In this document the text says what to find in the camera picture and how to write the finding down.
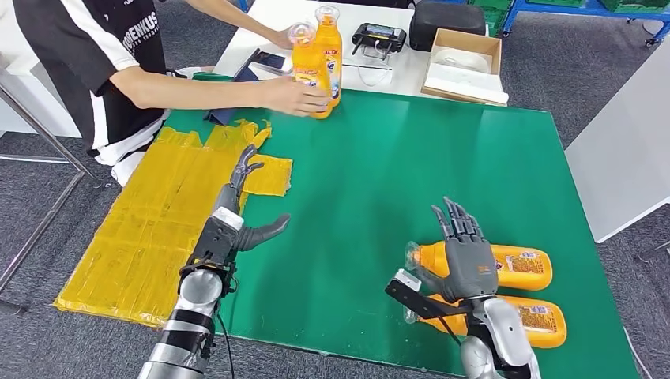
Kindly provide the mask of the person's right hand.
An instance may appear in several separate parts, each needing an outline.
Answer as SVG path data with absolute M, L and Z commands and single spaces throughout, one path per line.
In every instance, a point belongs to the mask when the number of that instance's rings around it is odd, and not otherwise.
M 256 107 L 306 117 L 325 112 L 329 95 L 292 77 L 278 77 L 258 85 L 258 98 L 254 103 Z

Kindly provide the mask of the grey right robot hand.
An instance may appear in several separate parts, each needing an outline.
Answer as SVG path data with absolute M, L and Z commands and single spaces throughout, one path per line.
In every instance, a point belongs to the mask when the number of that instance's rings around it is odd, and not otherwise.
M 453 303 L 465 298 L 494 295 L 499 287 L 495 259 L 490 242 L 483 236 L 476 218 L 447 196 L 445 209 L 432 205 L 445 243 L 449 274 L 418 266 L 414 273 L 427 289 Z

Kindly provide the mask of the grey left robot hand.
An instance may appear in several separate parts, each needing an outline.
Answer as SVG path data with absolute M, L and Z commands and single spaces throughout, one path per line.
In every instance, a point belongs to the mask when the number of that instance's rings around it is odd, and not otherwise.
M 254 144 L 249 144 L 242 150 L 229 181 L 222 186 L 213 206 L 214 215 L 231 230 L 228 240 L 232 251 L 249 251 L 278 236 L 286 229 L 291 219 L 289 213 L 283 213 L 272 223 L 264 226 L 249 227 L 245 224 L 240 212 L 244 184 L 252 171 L 265 165 L 263 162 L 250 162 L 256 153 L 257 147 Z

